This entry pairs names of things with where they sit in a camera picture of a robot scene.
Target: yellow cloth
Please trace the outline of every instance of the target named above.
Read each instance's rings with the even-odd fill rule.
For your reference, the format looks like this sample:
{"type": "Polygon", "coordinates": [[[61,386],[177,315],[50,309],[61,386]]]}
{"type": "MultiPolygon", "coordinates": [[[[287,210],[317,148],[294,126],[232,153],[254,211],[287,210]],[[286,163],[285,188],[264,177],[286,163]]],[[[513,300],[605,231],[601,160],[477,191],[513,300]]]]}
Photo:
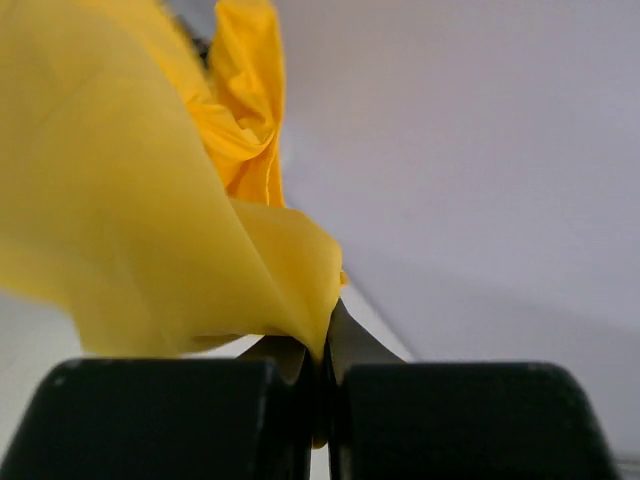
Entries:
{"type": "Polygon", "coordinates": [[[277,17],[216,13],[207,76],[152,0],[0,0],[0,285],[97,353],[275,333],[322,354],[341,252],[282,208],[277,17]]]}

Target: black plastic part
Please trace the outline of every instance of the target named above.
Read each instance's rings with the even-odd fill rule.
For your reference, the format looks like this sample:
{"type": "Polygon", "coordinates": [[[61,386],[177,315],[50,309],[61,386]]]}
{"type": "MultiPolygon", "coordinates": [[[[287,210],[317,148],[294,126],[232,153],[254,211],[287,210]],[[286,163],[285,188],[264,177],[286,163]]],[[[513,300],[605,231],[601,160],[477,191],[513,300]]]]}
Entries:
{"type": "Polygon", "coordinates": [[[304,390],[270,361],[69,361],[41,383],[0,479],[306,479],[304,390]]]}
{"type": "Polygon", "coordinates": [[[619,478],[585,395],[552,365],[355,366],[333,404],[334,480],[619,478]]]}
{"type": "Polygon", "coordinates": [[[349,314],[342,300],[331,314],[325,357],[332,370],[329,381],[338,385],[347,371],[356,365],[404,363],[349,314]]]}
{"type": "Polygon", "coordinates": [[[328,387],[326,378],[321,375],[324,363],[317,365],[304,345],[291,337],[265,336],[253,347],[238,357],[238,360],[258,361],[268,359],[278,366],[282,378],[290,385],[297,384],[298,391],[305,394],[301,398],[303,408],[308,415],[313,435],[313,445],[317,448],[327,443],[328,387]]]}
{"type": "Polygon", "coordinates": [[[209,68],[209,61],[208,61],[209,49],[211,48],[210,40],[204,39],[200,35],[198,35],[195,32],[195,30],[189,25],[189,23],[186,21],[185,18],[178,16],[176,18],[176,21],[191,39],[191,44],[193,45],[193,48],[198,54],[198,57],[200,57],[200,60],[202,61],[202,66],[204,67],[205,70],[208,69],[209,68]]]}

